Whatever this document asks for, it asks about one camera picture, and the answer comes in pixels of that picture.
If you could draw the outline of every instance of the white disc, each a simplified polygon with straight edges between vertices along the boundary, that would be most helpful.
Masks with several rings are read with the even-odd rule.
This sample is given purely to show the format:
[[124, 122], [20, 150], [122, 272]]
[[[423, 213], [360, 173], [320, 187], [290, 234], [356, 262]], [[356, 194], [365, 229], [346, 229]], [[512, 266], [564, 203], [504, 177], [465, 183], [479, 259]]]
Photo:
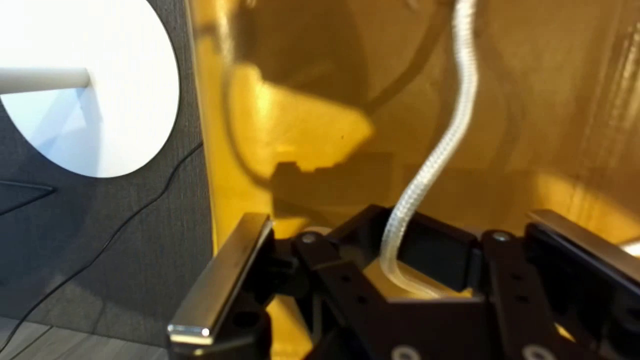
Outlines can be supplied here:
[[23, 136], [70, 171], [130, 173], [172, 131], [178, 66], [147, 0], [0, 0], [0, 66], [89, 70], [89, 88], [3, 96]]

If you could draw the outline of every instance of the gray fabric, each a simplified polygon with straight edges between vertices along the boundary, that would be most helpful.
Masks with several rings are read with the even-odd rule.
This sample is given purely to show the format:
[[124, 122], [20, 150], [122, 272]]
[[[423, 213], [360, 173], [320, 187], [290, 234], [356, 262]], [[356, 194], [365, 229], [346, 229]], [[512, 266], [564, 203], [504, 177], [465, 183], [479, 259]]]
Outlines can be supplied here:
[[[148, 165], [114, 179], [75, 176], [32, 150], [0, 105], [0, 179], [57, 187], [0, 215], [0, 316], [20, 318], [89, 262], [133, 212], [162, 192], [180, 157], [200, 143], [185, 4], [151, 4], [176, 49], [180, 112], [168, 143]], [[165, 346], [165, 326], [210, 253], [209, 187], [199, 150], [106, 255], [43, 303], [32, 319]]]

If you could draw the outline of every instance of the yellow surface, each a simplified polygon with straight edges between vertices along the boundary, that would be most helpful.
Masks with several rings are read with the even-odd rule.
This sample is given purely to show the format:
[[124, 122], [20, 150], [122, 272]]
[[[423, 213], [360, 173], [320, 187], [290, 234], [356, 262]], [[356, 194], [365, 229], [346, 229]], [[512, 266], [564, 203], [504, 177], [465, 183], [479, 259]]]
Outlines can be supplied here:
[[[521, 232], [553, 207], [640, 236], [640, 10], [630, 0], [479, 0], [481, 96], [423, 209]], [[277, 234], [394, 203], [456, 93], [451, 4], [191, 0], [215, 244], [245, 212]], [[275, 303], [278, 357], [309, 347]]]

